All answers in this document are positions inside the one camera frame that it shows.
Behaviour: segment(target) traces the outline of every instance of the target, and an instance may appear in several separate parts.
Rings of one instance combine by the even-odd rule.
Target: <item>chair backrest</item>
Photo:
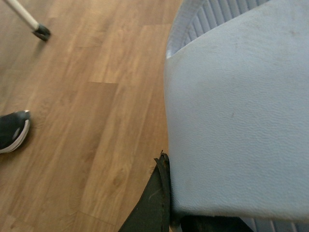
[[[174,21],[165,100],[180,217],[309,221],[309,1],[263,2],[185,0]]]

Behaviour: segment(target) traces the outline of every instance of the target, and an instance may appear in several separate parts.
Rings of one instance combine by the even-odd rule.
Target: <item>cane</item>
[[[33,34],[43,41],[48,41],[51,33],[48,28],[38,23],[29,12],[17,0],[4,0],[33,30]]]

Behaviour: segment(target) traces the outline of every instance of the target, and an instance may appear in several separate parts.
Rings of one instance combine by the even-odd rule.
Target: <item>black rubber tip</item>
[[[48,28],[43,26],[42,24],[39,24],[39,28],[32,32],[35,36],[39,37],[43,41],[48,41],[51,33]]]

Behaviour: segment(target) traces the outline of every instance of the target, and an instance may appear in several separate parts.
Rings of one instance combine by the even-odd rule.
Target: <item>black sneaker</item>
[[[0,116],[0,153],[14,151],[24,141],[30,127],[30,111]]]

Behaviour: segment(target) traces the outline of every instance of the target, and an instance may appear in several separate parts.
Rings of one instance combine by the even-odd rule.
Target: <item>white pole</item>
[[[34,31],[39,28],[39,23],[17,0],[4,0]]]

